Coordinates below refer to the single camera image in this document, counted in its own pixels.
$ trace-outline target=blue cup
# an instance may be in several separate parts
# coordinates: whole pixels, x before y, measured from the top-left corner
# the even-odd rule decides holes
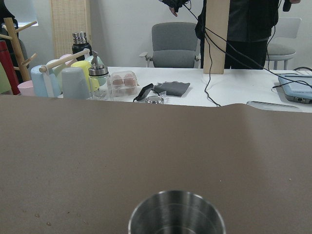
[[[62,84],[64,98],[90,98],[88,84],[82,68],[64,68],[62,70]]]
[[[34,85],[34,91],[36,96],[38,97],[48,97],[48,92],[45,87],[43,73],[39,71],[39,68],[41,65],[33,67],[30,71],[31,74],[31,80],[33,81]],[[51,84],[52,84],[52,90],[54,97],[57,98],[61,94],[61,90],[59,87],[58,80],[56,76],[52,73],[50,74]]]

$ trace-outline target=person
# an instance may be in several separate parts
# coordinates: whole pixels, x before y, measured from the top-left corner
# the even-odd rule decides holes
[[[301,0],[289,1],[296,4],[300,3]],[[196,36],[200,39],[201,68],[204,64],[206,2],[207,0],[204,0],[203,9],[198,16],[198,23],[195,28]],[[231,0],[227,41],[233,48],[250,57],[260,66],[227,46],[226,52],[242,64],[226,55],[224,68],[263,69],[268,39],[272,27],[278,21],[278,5],[279,0]],[[169,9],[177,17],[175,10],[171,7]]]

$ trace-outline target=red bottle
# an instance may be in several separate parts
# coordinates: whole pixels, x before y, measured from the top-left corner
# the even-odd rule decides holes
[[[8,76],[13,94],[14,95],[19,94],[20,91],[18,89],[18,85],[20,83],[15,73],[13,63],[12,63],[12,60],[8,51],[8,47],[6,46],[6,43],[3,40],[0,40],[0,62],[2,63],[5,73]]]

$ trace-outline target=wooden pole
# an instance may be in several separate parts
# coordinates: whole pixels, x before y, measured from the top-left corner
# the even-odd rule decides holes
[[[41,67],[39,68],[39,71],[42,72],[42,73],[44,73],[44,72],[47,71],[47,68],[48,68],[48,70],[49,70],[49,69],[52,69],[52,68],[54,68],[54,67],[60,66],[60,65],[63,64],[63,63],[66,63],[66,62],[68,62],[68,61],[70,61],[70,60],[76,59],[76,58],[78,58],[78,57],[80,57],[80,56],[82,56],[82,55],[87,55],[87,54],[89,54],[89,53],[90,53],[90,50],[89,50],[89,49],[84,49],[83,51],[80,51],[80,52],[75,53],[75,54],[73,54],[73,55],[67,56],[67,57],[62,58],[62,59],[60,59],[60,60],[58,60],[58,61],[52,62],[52,63],[50,63],[50,64],[47,65],[47,66],[41,66]]]
[[[24,82],[28,81],[30,80],[30,76],[29,76],[26,66],[22,65],[22,63],[24,62],[24,56],[20,48],[20,42],[19,42],[18,35],[15,31],[13,20],[12,18],[4,18],[4,22],[5,22],[8,34],[12,38],[11,43],[12,43],[12,47],[13,47],[16,60],[19,65],[19,71],[20,71],[21,77]]]
[[[9,40],[12,40],[12,38],[11,38],[11,37],[6,36],[6,35],[3,35],[3,34],[0,34],[0,38],[4,38],[4,39],[9,39]]]
[[[26,59],[24,62],[22,62],[21,64],[23,66],[27,66],[32,60],[34,60],[34,58],[37,57],[37,54],[34,53],[30,58]]]
[[[225,40],[228,34],[228,22],[229,22],[229,10],[230,0],[208,0],[206,8],[206,28],[210,29],[217,35],[221,36]],[[215,36],[210,31],[206,30],[209,37],[214,43],[220,47],[223,51],[226,50],[226,42],[221,38]],[[210,41],[210,53],[213,60],[211,68],[211,74],[223,74],[224,73],[224,60],[225,54],[215,47]],[[204,73],[209,74],[211,66],[209,56],[209,46],[205,42],[205,54],[204,54]]]
[[[25,26],[23,26],[23,27],[21,27],[21,28],[18,28],[18,29],[16,30],[16,33],[20,32],[20,31],[22,31],[22,30],[24,30],[24,29],[26,29],[26,28],[29,28],[29,27],[35,25],[36,23],[37,23],[37,21],[34,21],[34,22],[31,22],[31,23],[29,23],[29,24],[27,24],[27,25],[25,25]]]

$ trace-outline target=yellow cup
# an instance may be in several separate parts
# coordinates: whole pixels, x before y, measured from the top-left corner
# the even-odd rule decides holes
[[[95,90],[97,90],[99,88],[99,83],[98,83],[97,79],[91,78],[89,80],[89,68],[91,67],[91,64],[88,61],[74,62],[71,65],[71,67],[80,67],[80,68],[83,69],[83,73],[84,73],[84,76],[86,77],[86,81],[87,81],[87,84],[88,84],[89,91],[91,91],[90,82],[91,82],[91,85],[92,85],[92,91],[95,91]]]

